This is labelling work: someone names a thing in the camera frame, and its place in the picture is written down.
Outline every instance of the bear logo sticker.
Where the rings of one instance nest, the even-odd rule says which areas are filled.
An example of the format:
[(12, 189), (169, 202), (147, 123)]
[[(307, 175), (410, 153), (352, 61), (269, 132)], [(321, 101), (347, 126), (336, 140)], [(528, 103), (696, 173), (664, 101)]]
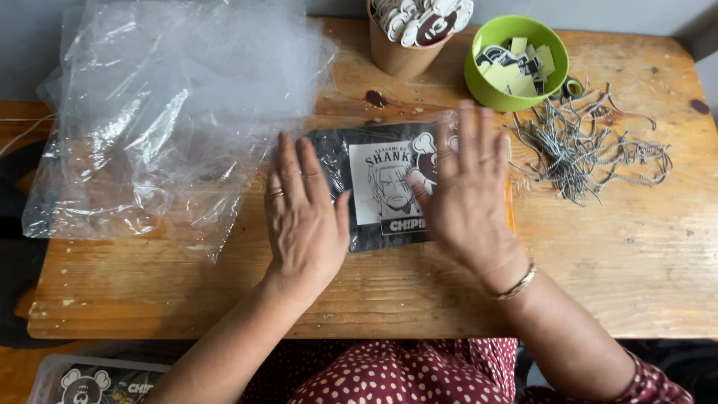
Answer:
[(82, 376), (77, 369), (70, 370), (60, 382), (65, 388), (58, 404), (99, 404), (102, 392), (110, 387), (110, 377), (104, 370), (95, 377)]

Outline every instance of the forearm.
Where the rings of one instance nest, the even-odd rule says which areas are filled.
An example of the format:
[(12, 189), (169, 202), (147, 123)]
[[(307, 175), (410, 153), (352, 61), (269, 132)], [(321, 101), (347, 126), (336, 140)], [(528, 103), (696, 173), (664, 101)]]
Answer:
[[(528, 260), (519, 262), (506, 270), (513, 273), (511, 285), (528, 269)], [(496, 305), (557, 391), (573, 398), (612, 400), (628, 388), (635, 373), (633, 360), (542, 271), (525, 290)]]
[(236, 403), (306, 309), (265, 278), (172, 367), (148, 403)]

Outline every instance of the gold ring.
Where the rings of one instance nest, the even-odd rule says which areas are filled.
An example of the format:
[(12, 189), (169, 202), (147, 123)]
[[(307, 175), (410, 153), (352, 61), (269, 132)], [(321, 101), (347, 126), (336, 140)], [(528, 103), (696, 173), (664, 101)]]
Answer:
[(279, 198), (279, 197), (281, 197), (281, 196), (284, 196), (284, 191), (282, 191), (282, 190), (280, 189), (280, 190), (278, 190), (277, 192), (270, 193), (270, 194), (269, 194), (269, 200), (270, 200), (270, 201), (273, 201), (275, 198)]

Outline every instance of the finger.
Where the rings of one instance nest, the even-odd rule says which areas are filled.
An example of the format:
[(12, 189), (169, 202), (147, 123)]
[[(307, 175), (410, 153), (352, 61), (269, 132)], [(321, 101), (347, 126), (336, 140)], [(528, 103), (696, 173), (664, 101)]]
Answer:
[(437, 122), (437, 177), (439, 184), (459, 174), (456, 152), (449, 144), (449, 118), (441, 116)]
[(279, 150), (275, 164), (287, 206), (291, 208), (306, 203), (307, 195), (304, 193), (304, 181), (294, 151), (294, 139), (286, 132), (279, 132)]
[(299, 164), (302, 166), (304, 189), (309, 202), (330, 206), (332, 196), (329, 185), (324, 178), (322, 167), (317, 160), (317, 151), (309, 139), (303, 137), (299, 140)]
[(473, 101), (459, 102), (459, 166), (464, 173), (475, 172), (483, 155), (478, 142), (474, 110)]
[(337, 215), (337, 230), (343, 237), (349, 237), (349, 200), (352, 190), (342, 192), (334, 202), (334, 213)]
[(479, 143), (479, 161), (485, 162), (490, 159), (491, 155), (495, 152), (494, 142), (494, 127), (493, 127), (493, 110), (491, 108), (479, 108), (479, 130), (478, 130), (478, 143)]
[(424, 188), (424, 180), (416, 172), (411, 171), (406, 175), (406, 182), (411, 186), (411, 192), (414, 193), (422, 211), (425, 211), (429, 207), (429, 200), (432, 196)]
[(267, 174), (266, 192), (264, 193), (264, 210), (268, 217), (284, 213), (284, 196), (279, 195), (279, 192), (282, 192), (279, 174), (276, 173), (274, 166), (270, 166)]
[(508, 135), (506, 132), (499, 132), (496, 139), (494, 139), (494, 153), (496, 156), (496, 166), (494, 172), (500, 179), (504, 179), (506, 176), (506, 163), (508, 161)]

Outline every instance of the polka dot clothing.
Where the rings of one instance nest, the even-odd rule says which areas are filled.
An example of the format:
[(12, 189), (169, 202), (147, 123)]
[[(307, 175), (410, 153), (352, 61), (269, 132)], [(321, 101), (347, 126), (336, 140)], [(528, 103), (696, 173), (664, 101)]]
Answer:
[[(270, 384), (267, 379), (273, 377), (273, 372), (260, 368), (245, 391), (242, 402), (591, 403), (568, 398), (547, 387), (529, 387), (515, 397), (513, 370), (517, 340), (512, 338), (361, 342), (325, 340), (302, 343), (316, 344), (317, 350), (295, 349), (294, 352), (299, 353), (301, 358), (296, 361), (297, 364), (289, 364), (294, 363), (294, 360), (289, 358), (292, 354), (285, 346), (281, 346), (282, 344), (267, 360), (267, 362), (276, 362), (280, 357), (286, 359), (282, 375), (290, 373), (290, 376), (289, 378), (284, 376), (282, 384), (286, 389), (290, 389), (289, 392), (268, 388)], [(638, 358), (634, 357), (634, 360), (635, 379), (626, 393), (615, 403), (693, 402), (692, 397), (685, 390), (672, 383), (660, 370), (643, 363)], [(303, 366), (303, 371), (291, 372), (294, 367), (299, 366), (298, 364)], [(313, 376), (297, 384), (297, 377), (308, 374)]]

